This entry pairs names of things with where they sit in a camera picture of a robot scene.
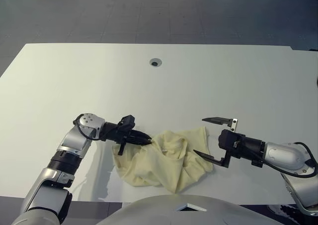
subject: white table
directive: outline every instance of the white table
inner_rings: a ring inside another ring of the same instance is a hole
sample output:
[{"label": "white table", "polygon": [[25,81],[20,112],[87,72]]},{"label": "white table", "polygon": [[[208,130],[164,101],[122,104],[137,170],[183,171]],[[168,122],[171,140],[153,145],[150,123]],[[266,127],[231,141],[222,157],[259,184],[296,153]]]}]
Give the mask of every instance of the white table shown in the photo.
[{"label": "white table", "polygon": [[[149,61],[160,58],[162,66]],[[318,57],[281,46],[27,44],[0,78],[0,195],[24,197],[80,113],[117,123],[135,116],[154,135],[206,126],[216,158],[226,126],[202,118],[238,118],[239,133],[275,143],[301,141],[317,155]],[[134,188],[113,168],[110,146],[93,143],[71,188],[74,200],[131,202],[168,194]],[[281,175],[232,158],[184,191],[237,204],[293,200]]]}]

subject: gray floor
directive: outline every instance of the gray floor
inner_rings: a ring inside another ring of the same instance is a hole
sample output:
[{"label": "gray floor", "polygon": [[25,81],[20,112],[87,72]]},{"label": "gray floor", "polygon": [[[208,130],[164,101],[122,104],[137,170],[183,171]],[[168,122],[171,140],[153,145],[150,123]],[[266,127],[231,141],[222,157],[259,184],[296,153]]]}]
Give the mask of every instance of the gray floor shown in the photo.
[{"label": "gray floor", "polygon": [[0,75],[25,43],[318,48],[317,0],[0,0]]}]

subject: yellow cloth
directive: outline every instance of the yellow cloth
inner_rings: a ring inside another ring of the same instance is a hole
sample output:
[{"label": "yellow cloth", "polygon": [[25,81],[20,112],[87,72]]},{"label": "yellow cloth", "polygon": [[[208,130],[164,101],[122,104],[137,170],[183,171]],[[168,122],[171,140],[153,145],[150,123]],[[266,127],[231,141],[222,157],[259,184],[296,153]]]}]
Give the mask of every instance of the yellow cloth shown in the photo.
[{"label": "yellow cloth", "polygon": [[160,186],[177,193],[197,182],[212,164],[193,149],[209,154],[205,127],[173,133],[164,131],[146,146],[127,144],[122,156],[120,145],[113,146],[119,176],[132,186]]}]

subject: wire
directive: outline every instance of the wire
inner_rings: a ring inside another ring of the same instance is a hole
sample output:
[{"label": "wire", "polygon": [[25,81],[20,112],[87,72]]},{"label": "wire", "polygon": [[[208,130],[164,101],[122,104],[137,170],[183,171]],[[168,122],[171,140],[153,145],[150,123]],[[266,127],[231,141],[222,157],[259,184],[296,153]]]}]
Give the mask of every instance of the wire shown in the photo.
[{"label": "wire", "polygon": [[78,117],[76,117],[76,119],[73,121],[73,123],[76,125],[78,131],[81,133],[81,135],[91,141],[100,141],[101,139],[103,139],[105,136],[107,136],[108,133],[110,133],[111,131],[113,131],[114,129],[117,129],[117,127],[114,127],[112,129],[110,129],[108,132],[105,133],[105,135],[103,135],[102,137],[99,138],[93,138],[90,137],[88,135],[86,135],[80,128],[80,124],[79,124],[79,119],[83,116],[84,114],[80,114]]},{"label": "wire", "polygon": [[293,176],[293,177],[297,177],[297,178],[311,178],[311,177],[316,176],[317,175],[317,170],[318,170],[317,161],[315,160],[315,158],[314,158],[312,152],[310,151],[310,149],[308,148],[308,146],[305,145],[302,142],[295,142],[294,144],[302,145],[307,150],[308,154],[310,155],[311,159],[314,162],[315,169],[314,169],[313,173],[306,174],[306,175],[298,175],[298,174],[290,173],[288,171],[285,171],[283,169],[280,169],[280,168],[274,166],[272,163],[269,163],[269,162],[265,161],[262,157],[260,157],[258,154],[256,154],[254,151],[252,151],[250,148],[246,147],[245,145],[244,145],[244,148],[246,148],[248,152],[250,152],[253,156],[258,158],[262,163],[266,164],[267,166],[269,166],[269,167],[271,167],[271,168],[273,168],[273,169],[275,169],[275,170],[277,170],[277,171],[279,171],[279,172],[281,172],[283,174],[287,174],[287,175],[290,175],[290,176]]}]

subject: cloth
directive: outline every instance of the cloth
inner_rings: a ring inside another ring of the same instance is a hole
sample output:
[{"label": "cloth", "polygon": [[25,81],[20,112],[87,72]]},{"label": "cloth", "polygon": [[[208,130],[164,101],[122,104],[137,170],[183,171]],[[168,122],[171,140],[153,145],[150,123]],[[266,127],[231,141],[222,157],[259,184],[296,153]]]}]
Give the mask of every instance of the cloth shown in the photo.
[{"label": "cloth", "polygon": [[210,154],[205,127],[173,133],[164,131],[146,146],[127,144],[122,156],[113,146],[119,176],[132,186],[160,186],[177,193],[213,169],[193,149]]}]

